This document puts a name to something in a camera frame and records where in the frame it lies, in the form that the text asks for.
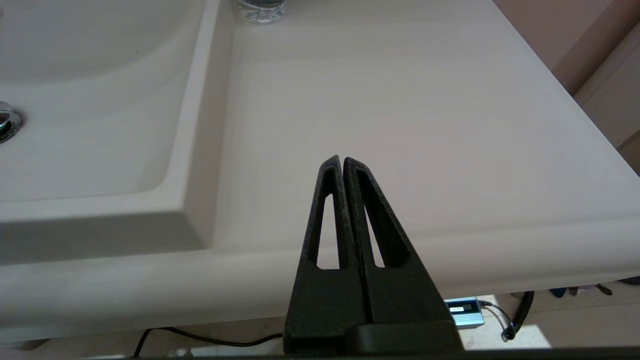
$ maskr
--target black cable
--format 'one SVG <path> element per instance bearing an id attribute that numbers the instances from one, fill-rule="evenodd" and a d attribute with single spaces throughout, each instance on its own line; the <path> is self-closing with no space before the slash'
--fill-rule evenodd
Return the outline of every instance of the black cable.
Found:
<path id="1" fill-rule="evenodd" d="M 529 314 L 529 310 L 531 309 L 531 304 L 533 304 L 533 295 L 534 291 L 527 291 L 524 293 L 522 300 L 520 301 L 520 305 L 518 306 L 518 311 L 516 311 L 516 315 L 513 316 L 513 326 L 510 331 L 504 331 L 504 337 L 513 340 L 516 337 L 518 331 L 522 327 L 524 320 L 527 318 Z"/>
<path id="2" fill-rule="evenodd" d="M 516 331 L 513 328 L 513 322 L 511 321 L 511 317 L 509 316 L 509 314 L 507 314 L 507 312 L 505 310 L 503 310 L 500 306 L 494 304 L 493 302 L 490 301 L 484 301 L 484 300 L 478 300 L 478 304 L 480 304 L 480 306 L 491 306 L 494 307 L 496 309 L 498 309 L 505 318 L 507 318 L 507 326 L 504 328 L 503 332 L 502 332 L 502 338 L 507 340 L 513 340 L 513 338 L 509 339 L 506 334 L 507 332 L 509 332 L 510 334 L 513 333 L 514 337 L 515 337 L 515 333 Z"/>
<path id="3" fill-rule="evenodd" d="M 531 309 L 531 304 L 533 304 L 534 294 L 535 292 L 533 291 L 527 291 L 524 293 L 524 296 L 520 301 L 520 305 L 518 306 L 518 310 L 516 311 L 516 315 L 513 317 L 513 320 L 511 320 L 511 318 L 509 317 L 509 315 L 507 315 L 505 310 L 503 310 L 501 307 L 499 307 L 498 305 L 495 305 L 490 301 L 478 300 L 478 304 L 480 304 L 480 306 L 495 307 L 504 315 L 504 317 L 507 318 L 508 325 L 502 331 L 502 338 L 505 341 L 509 341 L 516 338 L 516 334 L 518 333 L 518 331 L 520 331 L 520 328 L 522 327 L 524 320 L 527 318 L 527 315 L 529 314 L 529 310 Z"/>
<path id="4" fill-rule="evenodd" d="M 176 329 L 174 327 L 155 327 L 153 329 L 145 330 L 145 332 L 140 337 L 140 340 L 138 342 L 138 346 L 136 347 L 136 351 L 135 351 L 135 353 L 133 354 L 132 357 L 140 357 L 140 351 L 142 350 L 142 346 L 145 344 L 145 340 L 147 339 L 147 336 L 149 335 L 151 330 L 170 331 L 170 332 L 173 332 L 174 334 L 186 336 L 187 338 L 191 338 L 191 339 L 194 339 L 194 340 L 203 341 L 205 343 L 211 343 L 211 344 L 216 344 L 216 345 L 225 345 L 225 346 L 228 346 L 228 347 L 254 347 L 255 345 L 260 345 L 261 343 L 265 343 L 265 342 L 267 342 L 269 340 L 273 340 L 273 339 L 277 339 L 277 338 L 281 338 L 282 337 L 282 333 L 280 333 L 280 334 L 272 334 L 272 335 L 266 336 L 265 338 L 262 338 L 262 339 L 259 339 L 259 340 L 255 340 L 255 341 L 251 341 L 249 343 L 236 343 L 234 341 L 225 341 L 225 340 L 218 340 L 218 339 L 212 339 L 212 338 L 205 338 L 204 336 L 194 335 L 194 334 L 191 334 L 189 332 L 182 331 L 180 329 Z"/>

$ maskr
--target white sink basin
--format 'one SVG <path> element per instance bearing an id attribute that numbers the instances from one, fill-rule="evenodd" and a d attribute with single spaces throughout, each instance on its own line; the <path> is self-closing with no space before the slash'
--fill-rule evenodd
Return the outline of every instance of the white sink basin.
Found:
<path id="1" fill-rule="evenodd" d="M 0 264 L 206 247 L 232 41 L 218 1 L 0 9 L 0 101 L 26 120 L 0 144 Z"/>

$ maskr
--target countertop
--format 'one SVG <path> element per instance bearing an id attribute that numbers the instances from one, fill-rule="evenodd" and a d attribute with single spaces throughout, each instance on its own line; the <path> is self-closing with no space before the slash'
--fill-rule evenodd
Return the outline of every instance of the countertop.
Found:
<path id="1" fill-rule="evenodd" d="M 2 266 L 0 342 L 284 315 L 334 154 L 444 297 L 640 273 L 637 176 L 491 1 L 297 0 L 234 36 L 210 248 Z"/>

